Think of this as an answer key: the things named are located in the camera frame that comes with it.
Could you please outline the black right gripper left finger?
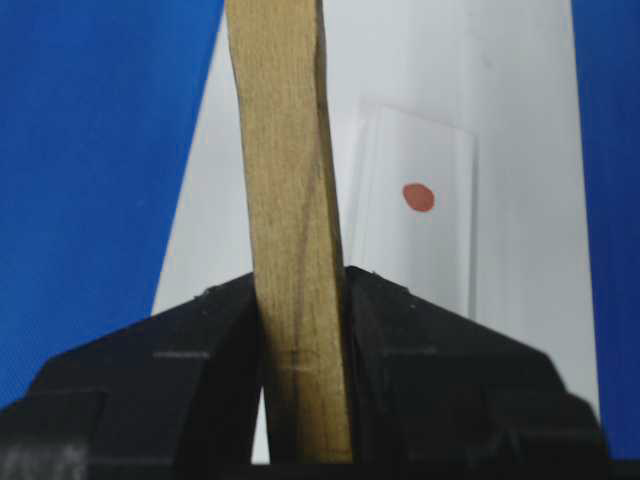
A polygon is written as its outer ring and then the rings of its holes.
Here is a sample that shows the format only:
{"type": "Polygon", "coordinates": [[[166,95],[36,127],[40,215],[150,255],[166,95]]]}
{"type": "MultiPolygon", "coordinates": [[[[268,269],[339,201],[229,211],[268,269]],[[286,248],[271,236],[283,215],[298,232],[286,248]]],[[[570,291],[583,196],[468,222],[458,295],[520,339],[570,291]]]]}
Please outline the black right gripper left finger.
{"type": "Polygon", "coordinates": [[[50,358],[1,412],[5,479],[215,479],[251,461],[251,276],[50,358]]]}

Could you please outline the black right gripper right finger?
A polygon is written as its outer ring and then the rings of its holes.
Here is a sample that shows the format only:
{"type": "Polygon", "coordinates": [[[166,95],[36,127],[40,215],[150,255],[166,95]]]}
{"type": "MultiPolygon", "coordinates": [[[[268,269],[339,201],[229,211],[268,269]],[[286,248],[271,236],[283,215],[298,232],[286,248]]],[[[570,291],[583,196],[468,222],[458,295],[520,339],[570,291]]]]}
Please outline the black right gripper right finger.
{"type": "Polygon", "coordinates": [[[357,437],[369,470],[402,479],[604,479],[590,405],[543,352],[346,271],[357,437]]]}

